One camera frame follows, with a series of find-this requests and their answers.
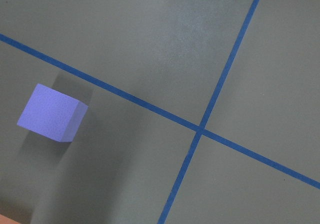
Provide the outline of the purple foam block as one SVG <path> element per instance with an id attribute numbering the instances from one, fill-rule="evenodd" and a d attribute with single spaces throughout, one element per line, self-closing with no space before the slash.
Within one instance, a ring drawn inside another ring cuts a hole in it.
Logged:
<path id="1" fill-rule="evenodd" d="M 38 83 L 17 125 L 51 140 L 72 142 L 88 106 L 62 92 Z"/>

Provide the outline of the orange foam block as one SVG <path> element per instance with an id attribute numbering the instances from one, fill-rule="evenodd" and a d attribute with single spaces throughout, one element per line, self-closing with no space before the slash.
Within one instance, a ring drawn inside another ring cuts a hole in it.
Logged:
<path id="1" fill-rule="evenodd" d="M 20 224 L 17 221 L 14 221 L 4 215 L 0 215 L 0 224 Z"/>

